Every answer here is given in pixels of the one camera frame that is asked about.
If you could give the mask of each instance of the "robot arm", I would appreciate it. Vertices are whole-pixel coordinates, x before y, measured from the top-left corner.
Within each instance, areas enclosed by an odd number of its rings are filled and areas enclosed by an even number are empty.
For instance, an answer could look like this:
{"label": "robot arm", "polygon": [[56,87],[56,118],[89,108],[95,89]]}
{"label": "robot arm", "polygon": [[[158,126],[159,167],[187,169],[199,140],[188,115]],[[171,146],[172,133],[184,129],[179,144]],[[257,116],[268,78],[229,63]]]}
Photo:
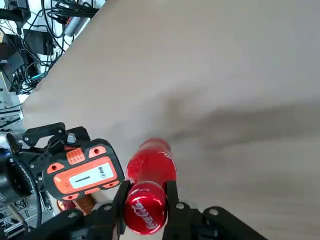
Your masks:
{"label": "robot arm", "polygon": [[[125,233],[123,206],[131,188],[123,181],[112,203],[87,216],[70,209],[28,233],[24,240],[118,240]],[[175,181],[167,183],[168,221],[162,240],[267,240],[227,210],[212,206],[201,213],[180,202]]]}

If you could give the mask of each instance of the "black bracket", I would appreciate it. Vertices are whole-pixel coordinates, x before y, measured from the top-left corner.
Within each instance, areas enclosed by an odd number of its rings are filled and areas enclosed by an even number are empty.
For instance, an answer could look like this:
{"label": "black bracket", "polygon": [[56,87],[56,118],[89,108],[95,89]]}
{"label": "black bracket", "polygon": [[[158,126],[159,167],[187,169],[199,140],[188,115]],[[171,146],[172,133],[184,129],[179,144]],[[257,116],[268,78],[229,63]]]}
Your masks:
{"label": "black bracket", "polygon": [[130,190],[130,181],[121,183],[112,203],[106,203],[84,216],[78,209],[69,209],[49,219],[21,240],[112,240],[125,233],[123,206]]}
{"label": "black bracket", "polygon": [[208,207],[201,213],[179,202],[175,181],[167,183],[167,197],[163,240],[267,240],[222,207]]}
{"label": "black bracket", "polygon": [[58,136],[67,142],[66,126],[63,122],[30,128],[22,135],[22,140],[30,147],[34,147],[41,138]]}

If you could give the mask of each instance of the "electronic equipment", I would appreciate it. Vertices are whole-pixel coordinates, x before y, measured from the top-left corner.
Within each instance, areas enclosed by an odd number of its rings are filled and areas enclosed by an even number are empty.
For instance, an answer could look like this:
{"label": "electronic equipment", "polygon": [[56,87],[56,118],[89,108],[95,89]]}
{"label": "electronic equipment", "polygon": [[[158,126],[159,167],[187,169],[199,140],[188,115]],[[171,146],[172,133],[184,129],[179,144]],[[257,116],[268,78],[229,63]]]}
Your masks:
{"label": "electronic equipment", "polygon": [[14,47],[7,42],[0,42],[0,69],[7,63],[8,59],[15,53]]}
{"label": "electronic equipment", "polygon": [[[52,137],[46,147],[36,147],[41,138],[48,136]],[[0,187],[0,204],[9,204],[30,195],[34,189],[28,178],[36,180],[39,191],[47,191],[64,201],[113,188],[124,180],[111,145],[103,139],[90,140],[83,127],[66,131],[61,122],[31,128],[22,135],[22,140],[29,149],[22,148],[10,133],[7,134],[13,154],[12,161],[6,161],[7,166],[0,174],[6,180]]]}
{"label": "electronic equipment", "polygon": [[49,32],[23,29],[23,35],[32,52],[49,56],[54,53],[53,39]]}
{"label": "electronic equipment", "polygon": [[[21,88],[22,83],[25,80],[24,74],[27,66],[32,65],[34,63],[34,59],[24,48],[19,36],[5,34],[3,36],[2,43],[9,45],[10,49],[14,50],[12,51],[13,54],[6,60],[6,64],[2,66],[0,71],[4,73],[2,75],[8,92],[17,92],[17,89]],[[30,76],[37,75],[37,68],[34,65],[29,67],[28,74]]]}
{"label": "electronic equipment", "polygon": [[28,0],[5,0],[6,9],[0,9],[0,19],[15,21],[18,32],[31,16]]}
{"label": "electronic equipment", "polygon": [[[46,147],[36,147],[39,139],[48,136]],[[11,156],[2,159],[2,204],[38,191],[72,201],[120,187],[111,203],[90,214],[67,209],[17,239],[118,240],[129,223],[139,234],[153,234],[165,224],[163,240],[267,240],[222,207],[200,212],[180,201],[171,148],[162,139],[152,138],[140,146],[127,167],[129,180],[124,180],[112,146],[103,139],[90,140],[83,127],[66,130],[60,122],[31,128],[22,140],[29,149],[7,134]],[[6,236],[0,233],[0,240]]]}
{"label": "electronic equipment", "polygon": [[[123,210],[131,187],[130,181],[123,181],[112,203],[86,216],[77,209],[63,211],[18,240],[119,240],[126,230]],[[200,212],[179,201],[175,181],[166,183],[166,199],[162,240],[267,240],[222,207]]]}

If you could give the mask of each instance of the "orange device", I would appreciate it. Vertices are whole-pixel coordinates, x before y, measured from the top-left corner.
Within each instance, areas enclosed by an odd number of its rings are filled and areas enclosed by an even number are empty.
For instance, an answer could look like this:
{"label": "orange device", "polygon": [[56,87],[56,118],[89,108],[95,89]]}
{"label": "orange device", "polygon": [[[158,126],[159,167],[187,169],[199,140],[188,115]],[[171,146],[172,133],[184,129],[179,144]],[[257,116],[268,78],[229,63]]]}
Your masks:
{"label": "orange device", "polygon": [[[37,147],[40,139],[49,136],[47,146]],[[12,181],[8,177],[8,186],[0,189],[5,196],[0,203],[8,204],[42,191],[57,200],[73,201],[113,188],[125,178],[110,143],[99,138],[91,140],[84,127],[66,130],[58,122],[28,129],[21,138],[29,148],[23,148],[10,134],[6,138],[12,151],[12,161],[8,163]]]}
{"label": "orange device", "polygon": [[124,174],[111,145],[95,139],[53,155],[42,179],[44,189],[54,198],[72,201],[117,186]]}

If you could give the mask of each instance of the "black cable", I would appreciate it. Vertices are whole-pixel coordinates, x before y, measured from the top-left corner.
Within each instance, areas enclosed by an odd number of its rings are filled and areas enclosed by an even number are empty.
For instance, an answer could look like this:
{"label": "black cable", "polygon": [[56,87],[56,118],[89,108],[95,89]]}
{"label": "black cable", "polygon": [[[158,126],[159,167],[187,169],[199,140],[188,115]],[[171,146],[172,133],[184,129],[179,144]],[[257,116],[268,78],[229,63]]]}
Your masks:
{"label": "black cable", "polygon": [[65,52],[65,50],[60,46],[60,44],[56,40],[56,38],[54,36],[54,33],[53,33],[52,29],[50,28],[50,25],[49,25],[49,22],[48,22],[48,18],[47,18],[46,9],[45,9],[45,0],[41,0],[41,9],[43,11],[43,17],[44,17],[44,20],[45,20],[45,24],[48,26],[48,30],[49,30],[49,33],[52,36],[52,39],[54,40],[56,45],[62,50],[62,52]]}
{"label": "black cable", "polygon": [[87,2],[79,4],[70,0],[55,0],[55,2],[57,2],[55,7],[52,7],[50,11],[47,12],[48,16],[54,19],[65,17],[92,18],[99,10],[93,7],[93,1],[91,5]]}
{"label": "black cable", "polygon": [[15,157],[14,154],[11,155],[13,161],[21,168],[25,176],[28,178],[31,189],[33,193],[35,194],[35,201],[36,201],[36,227],[38,228],[42,223],[42,208],[41,208],[41,200],[40,200],[40,193],[39,189],[36,183],[36,180],[34,179],[29,167],[23,162],[20,161],[18,158]]}
{"label": "black cable", "polygon": [[20,110],[11,110],[11,111],[0,111],[0,114],[11,114],[11,113],[17,113],[20,112]]}
{"label": "black cable", "polygon": [[15,118],[15,119],[11,120],[11,121],[6,122],[5,124],[2,124],[2,125],[0,125],[0,129],[3,129],[3,128],[5,128],[6,126],[8,126],[8,125],[10,125],[10,124],[13,124],[13,123],[15,123],[15,122],[18,122],[20,119],[21,119],[20,117],[17,117],[17,118]]}

